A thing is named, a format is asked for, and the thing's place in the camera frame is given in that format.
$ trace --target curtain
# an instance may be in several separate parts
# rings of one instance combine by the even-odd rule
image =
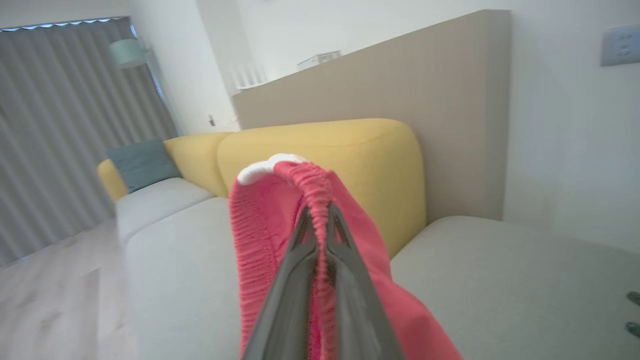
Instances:
[[[116,68],[129,18],[0,31],[0,266],[113,216],[112,147],[176,129],[146,66]]]

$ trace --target lamp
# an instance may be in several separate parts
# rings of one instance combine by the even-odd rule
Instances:
[[[146,50],[140,47],[136,39],[125,39],[114,42],[109,46],[111,56],[121,69],[143,65],[147,62]]]

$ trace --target floor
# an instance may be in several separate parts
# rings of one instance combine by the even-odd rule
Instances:
[[[0,359],[137,360],[114,220],[0,269]]]

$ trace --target red cloth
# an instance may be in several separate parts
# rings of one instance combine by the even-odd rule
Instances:
[[[407,360],[461,359],[429,310],[393,282],[385,244],[373,221],[337,175],[312,163],[281,161],[256,182],[236,181],[229,196],[240,278],[244,350],[301,210],[308,206],[320,249],[324,249],[329,203],[342,211]],[[310,313],[311,360],[337,358],[335,297],[326,278],[324,252],[318,259]]]

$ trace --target wooden partition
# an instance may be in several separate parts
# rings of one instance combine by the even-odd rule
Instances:
[[[430,221],[502,219],[511,16],[483,10],[233,96],[243,129],[360,118],[407,123],[423,150]]]

